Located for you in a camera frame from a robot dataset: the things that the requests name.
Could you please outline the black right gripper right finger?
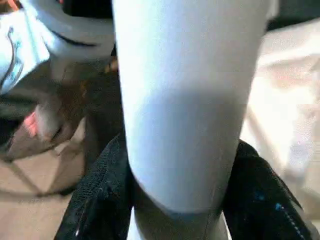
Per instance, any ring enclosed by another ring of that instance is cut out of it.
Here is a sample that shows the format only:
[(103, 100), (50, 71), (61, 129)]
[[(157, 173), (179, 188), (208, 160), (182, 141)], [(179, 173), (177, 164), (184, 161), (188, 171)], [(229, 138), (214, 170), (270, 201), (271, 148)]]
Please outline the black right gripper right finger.
[(233, 240), (311, 240), (313, 224), (270, 164), (239, 141), (223, 213)]

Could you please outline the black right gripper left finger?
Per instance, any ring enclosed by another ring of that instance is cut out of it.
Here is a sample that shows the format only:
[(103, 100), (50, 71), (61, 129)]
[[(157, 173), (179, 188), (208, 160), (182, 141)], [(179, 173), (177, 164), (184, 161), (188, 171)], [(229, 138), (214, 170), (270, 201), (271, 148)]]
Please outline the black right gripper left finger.
[(133, 187), (126, 138), (119, 133), (77, 185), (54, 238), (127, 239)]

